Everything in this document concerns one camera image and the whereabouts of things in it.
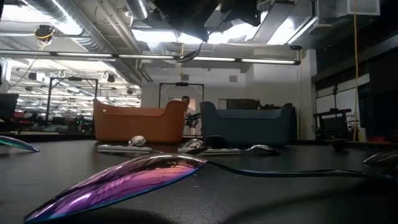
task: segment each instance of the man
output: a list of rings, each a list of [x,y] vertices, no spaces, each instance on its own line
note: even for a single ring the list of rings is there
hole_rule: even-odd
[[[188,105],[189,105],[189,103],[190,103],[190,98],[189,98],[189,96],[183,96],[182,98],[181,98],[181,101],[182,102],[186,102],[186,103],[188,103]],[[188,114],[190,114],[190,115],[194,115],[194,114],[196,114],[196,112],[195,112],[195,110],[193,110],[192,108],[189,108],[188,107],[188,109],[187,109],[187,112],[185,113],[185,119],[187,118],[187,116],[188,116]],[[184,135],[190,135],[191,134],[191,128],[195,128],[196,126],[197,126],[197,124],[198,124],[199,122],[198,122],[198,120],[196,120],[196,121],[194,121],[193,123],[192,123],[192,125],[189,127],[188,125],[185,125],[185,127],[184,127]]]

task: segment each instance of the air vent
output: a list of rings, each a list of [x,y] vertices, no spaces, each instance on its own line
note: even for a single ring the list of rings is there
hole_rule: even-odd
[[[238,76],[230,75],[229,76],[229,82],[238,82]]]
[[[187,75],[187,74],[182,74],[182,75],[181,75],[181,81],[188,82],[188,81],[189,81],[189,75]]]
[[[354,0],[337,0],[337,17],[354,14]],[[358,1],[357,14],[364,16],[380,16],[380,0]]]

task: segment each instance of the iridescent spoon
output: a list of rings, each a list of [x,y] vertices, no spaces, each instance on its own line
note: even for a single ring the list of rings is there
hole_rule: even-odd
[[[40,152],[40,150],[36,149],[33,145],[27,142],[6,136],[0,136],[0,144],[5,144],[7,146],[17,147],[20,149],[26,149],[32,152]]]
[[[258,172],[235,169],[187,154],[157,154],[110,167],[77,183],[28,214],[25,222],[44,222],[106,207],[182,180],[206,164],[250,177],[359,177],[391,180],[387,176],[350,170]]]

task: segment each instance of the black table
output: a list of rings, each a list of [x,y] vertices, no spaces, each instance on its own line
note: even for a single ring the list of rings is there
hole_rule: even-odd
[[[131,159],[96,152],[96,141],[33,143],[41,152],[0,146],[0,223],[23,217],[84,178]],[[176,145],[158,145],[174,151]],[[368,170],[361,161],[379,151],[289,146],[281,156],[208,159],[250,170]],[[197,175],[136,198],[54,223],[398,223],[398,188],[341,177],[261,179],[207,165]]]

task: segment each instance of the wall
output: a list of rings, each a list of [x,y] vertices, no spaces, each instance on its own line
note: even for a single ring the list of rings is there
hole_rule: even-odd
[[[299,114],[299,121],[303,121],[303,139],[315,139],[312,126],[315,123],[312,114],[315,113],[315,87],[311,83],[311,76],[317,72],[316,55],[314,50],[307,51],[302,62],[302,76],[300,66],[296,65],[253,65],[247,73],[240,73],[238,69],[207,69],[184,68],[183,72],[190,75],[190,83],[204,83],[204,100],[212,102],[219,108],[219,99],[260,99],[261,104],[283,106],[293,103]],[[155,83],[145,83],[142,86],[142,107],[158,107],[159,82],[179,82],[180,69],[160,68],[148,69]],[[238,76],[237,83],[229,83],[230,75]],[[180,98],[187,95],[201,99],[201,94],[193,87],[170,85],[161,94],[161,107],[169,98]]]

